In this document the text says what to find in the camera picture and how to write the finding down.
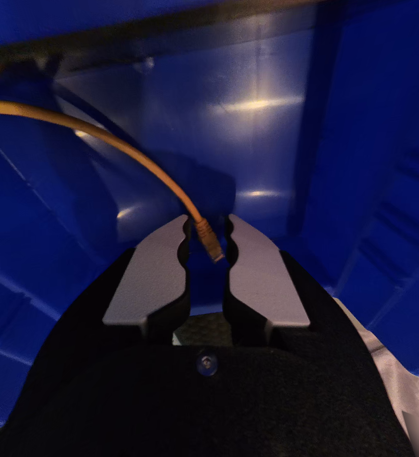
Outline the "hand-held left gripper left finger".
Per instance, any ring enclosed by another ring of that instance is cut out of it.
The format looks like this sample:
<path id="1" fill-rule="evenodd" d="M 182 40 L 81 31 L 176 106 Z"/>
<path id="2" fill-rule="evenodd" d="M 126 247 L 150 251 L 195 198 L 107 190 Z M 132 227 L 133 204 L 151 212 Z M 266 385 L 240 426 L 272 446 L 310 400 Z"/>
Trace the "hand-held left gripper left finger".
<path id="1" fill-rule="evenodd" d="M 134 327 L 142 338 L 168 343 L 191 310 L 190 220 L 180 215 L 144 238 L 134 250 L 102 318 L 109 327 Z"/>

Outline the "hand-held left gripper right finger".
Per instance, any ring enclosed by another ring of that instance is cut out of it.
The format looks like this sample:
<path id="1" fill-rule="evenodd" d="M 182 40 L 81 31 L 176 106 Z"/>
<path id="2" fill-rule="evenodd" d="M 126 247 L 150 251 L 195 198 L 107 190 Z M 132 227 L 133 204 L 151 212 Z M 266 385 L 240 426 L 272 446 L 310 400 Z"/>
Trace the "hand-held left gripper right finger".
<path id="1" fill-rule="evenodd" d="M 280 331 L 307 332 L 310 319 L 279 248 L 234 214 L 225 229 L 229 269 L 223 315 L 233 345 L 266 347 Z"/>

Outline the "blue plastic bin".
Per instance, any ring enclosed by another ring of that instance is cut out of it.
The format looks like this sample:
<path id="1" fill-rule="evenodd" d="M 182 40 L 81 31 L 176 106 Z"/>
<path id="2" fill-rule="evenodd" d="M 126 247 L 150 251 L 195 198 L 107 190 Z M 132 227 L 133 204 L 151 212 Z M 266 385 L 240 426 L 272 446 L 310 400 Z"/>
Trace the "blue plastic bin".
<path id="1" fill-rule="evenodd" d="M 130 142 L 419 377 L 419 1 L 0 1 L 0 100 Z M 0 427 L 70 303 L 183 212 L 101 141 L 0 116 Z"/>

